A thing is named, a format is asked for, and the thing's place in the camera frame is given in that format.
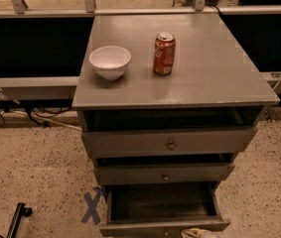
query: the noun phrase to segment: red soda can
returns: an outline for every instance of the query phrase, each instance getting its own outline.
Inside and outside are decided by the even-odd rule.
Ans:
[[[153,71],[167,75],[172,71],[176,53],[176,40],[170,33],[160,33],[155,40]]]

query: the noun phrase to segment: tape mark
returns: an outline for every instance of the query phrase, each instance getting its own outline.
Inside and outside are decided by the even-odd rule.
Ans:
[[[82,218],[81,222],[86,223],[88,222],[89,218],[92,217],[94,224],[97,225],[100,223],[100,217],[96,207],[100,201],[100,197],[102,196],[102,191],[100,187],[95,187],[94,190],[97,192],[94,199],[91,198],[89,192],[84,195],[84,199],[86,200],[88,210]]]

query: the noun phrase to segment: speckled floor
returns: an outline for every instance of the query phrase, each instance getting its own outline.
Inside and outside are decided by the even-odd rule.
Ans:
[[[216,191],[222,216],[231,220],[221,238],[281,237],[281,108],[270,113],[274,122],[259,122],[259,132]],[[101,237],[103,197],[97,205],[101,222],[82,223],[84,195],[95,198],[97,183],[80,132],[22,119],[18,126],[7,119],[0,128],[0,234],[7,234],[17,203],[24,202],[34,213],[22,219],[17,237]],[[67,122],[77,124],[74,117]]]

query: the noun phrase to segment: cabinet top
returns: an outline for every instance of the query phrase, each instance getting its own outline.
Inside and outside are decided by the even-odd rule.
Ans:
[[[174,35],[172,73],[153,72],[155,38]],[[89,55],[120,46],[132,58],[128,71],[108,81],[92,70]],[[83,109],[151,109],[266,105],[277,95],[218,14],[96,16],[72,106]]]

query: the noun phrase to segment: drawer handle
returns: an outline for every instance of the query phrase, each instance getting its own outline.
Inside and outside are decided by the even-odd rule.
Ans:
[[[169,174],[164,173],[163,174],[163,180],[169,180],[169,179],[170,179]]]
[[[176,150],[176,145],[173,143],[173,141],[170,141],[169,142],[169,144],[168,144],[168,149],[170,150],[170,151],[174,151],[174,150]]]

